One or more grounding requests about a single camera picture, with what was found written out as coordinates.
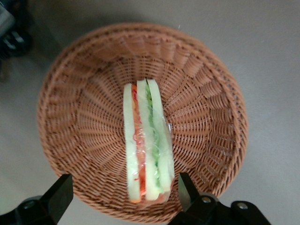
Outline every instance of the wicker basket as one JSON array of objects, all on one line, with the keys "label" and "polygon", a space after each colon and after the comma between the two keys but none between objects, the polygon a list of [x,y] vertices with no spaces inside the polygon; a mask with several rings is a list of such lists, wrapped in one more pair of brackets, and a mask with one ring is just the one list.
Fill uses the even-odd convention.
[{"label": "wicker basket", "polygon": [[177,180],[168,202],[138,210],[128,202],[122,95],[126,83],[154,78],[173,125],[175,174],[220,196],[237,175],[248,124],[241,91],[223,63],[198,40],[168,27],[123,23],[69,46],[50,69],[38,102],[40,139],[74,192],[116,218],[168,222],[181,210]]}]

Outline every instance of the wrapped sandwich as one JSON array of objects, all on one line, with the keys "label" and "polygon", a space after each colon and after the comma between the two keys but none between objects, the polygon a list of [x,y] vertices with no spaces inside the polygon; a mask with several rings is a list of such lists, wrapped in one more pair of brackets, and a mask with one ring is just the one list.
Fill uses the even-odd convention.
[{"label": "wrapped sandwich", "polygon": [[123,113],[129,200],[146,205],[166,202],[174,180],[174,160],[156,81],[126,84]]}]

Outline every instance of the white bread slice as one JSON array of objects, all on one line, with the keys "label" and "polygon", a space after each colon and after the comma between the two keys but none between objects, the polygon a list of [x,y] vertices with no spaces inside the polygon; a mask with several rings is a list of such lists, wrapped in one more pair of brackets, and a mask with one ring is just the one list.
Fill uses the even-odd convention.
[{"label": "white bread slice", "polygon": [[153,105],[154,127],[159,135],[159,160],[160,185],[165,192],[171,191],[171,184],[174,180],[174,159],[172,140],[169,128],[164,117],[164,110],[161,102],[158,84],[155,80],[147,79]]},{"label": "white bread slice", "polygon": [[156,166],[155,159],[152,155],[154,144],[154,134],[149,123],[149,109],[146,97],[146,80],[137,81],[137,101],[142,121],[142,129],[145,137],[146,153],[146,200],[154,201],[158,198],[160,188],[156,186]]},{"label": "white bread slice", "polygon": [[136,157],[136,143],[133,139],[135,133],[131,84],[128,83],[124,87],[123,93],[123,114],[124,114],[124,133],[126,144],[126,161],[127,161],[127,192],[130,201],[140,202],[140,182],[139,169]]}]

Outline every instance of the sandwich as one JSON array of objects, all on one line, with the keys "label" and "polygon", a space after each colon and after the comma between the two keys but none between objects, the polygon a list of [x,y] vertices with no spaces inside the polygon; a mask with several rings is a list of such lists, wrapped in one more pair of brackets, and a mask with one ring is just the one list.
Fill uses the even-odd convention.
[{"label": "sandwich", "polygon": [[123,114],[128,198],[132,203],[166,202],[173,186],[174,160],[155,80],[125,85]]}]

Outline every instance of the red filling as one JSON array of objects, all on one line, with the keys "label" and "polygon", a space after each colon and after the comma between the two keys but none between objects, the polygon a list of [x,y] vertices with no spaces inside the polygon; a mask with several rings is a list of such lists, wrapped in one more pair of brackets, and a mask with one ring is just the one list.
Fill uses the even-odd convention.
[{"label": "red filling", "polygon": [[131,88],[132,95],[132,109],[133,109],[133,118],[135,124],[135,134],[133,136],[134,141],[136,142],[136,156],[139,164],[139,178],[135,180],[140,180],[140,195],[143,196],[146,194],[146,170],[145,170],[145,139],[142,130],[142,121],[139,113],[139,106],[137,102],[137,86],[132,85]]}]

